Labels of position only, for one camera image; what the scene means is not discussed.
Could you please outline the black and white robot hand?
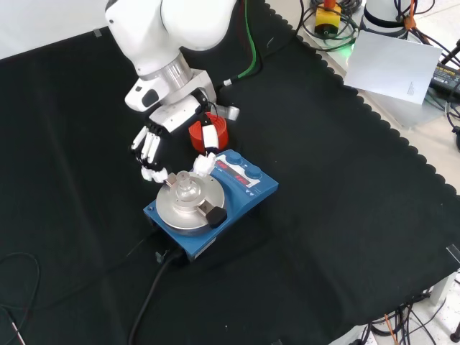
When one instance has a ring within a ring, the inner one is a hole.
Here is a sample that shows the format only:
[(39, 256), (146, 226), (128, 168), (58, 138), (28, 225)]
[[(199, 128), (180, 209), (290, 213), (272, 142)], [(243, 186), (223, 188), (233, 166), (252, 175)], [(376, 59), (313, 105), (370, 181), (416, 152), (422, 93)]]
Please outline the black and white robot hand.
[(195, 159), (193, 172), (200, 176), (211, 173), (219, 150), (219, 136), (208, 113), (235, 121), (239, 109), (234, 106), (217, 106), (208, 100), (204, 91), (197, 88), (179, 102), (160, 106), (146, 118), (130, 147), (145, 180), (163, 183), (168, 179), (170, 172), (165, 162), (167, 142), (174, 131), (188, 128), (196, 122), (201, 125), (204, 153)]

